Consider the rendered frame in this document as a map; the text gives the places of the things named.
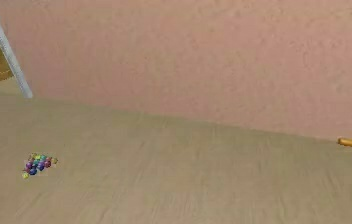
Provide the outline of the multicoloured ball cluster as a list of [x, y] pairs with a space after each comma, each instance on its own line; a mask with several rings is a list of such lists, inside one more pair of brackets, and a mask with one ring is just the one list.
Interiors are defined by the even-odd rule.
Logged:
[[25, 161], [24, 168], [21, 171], [23, 179], [28, 179], [30, 176], [38, 175], [44, 170], [55, 167], [58, 163], [56, 157], [45, 154], [31, 153]]

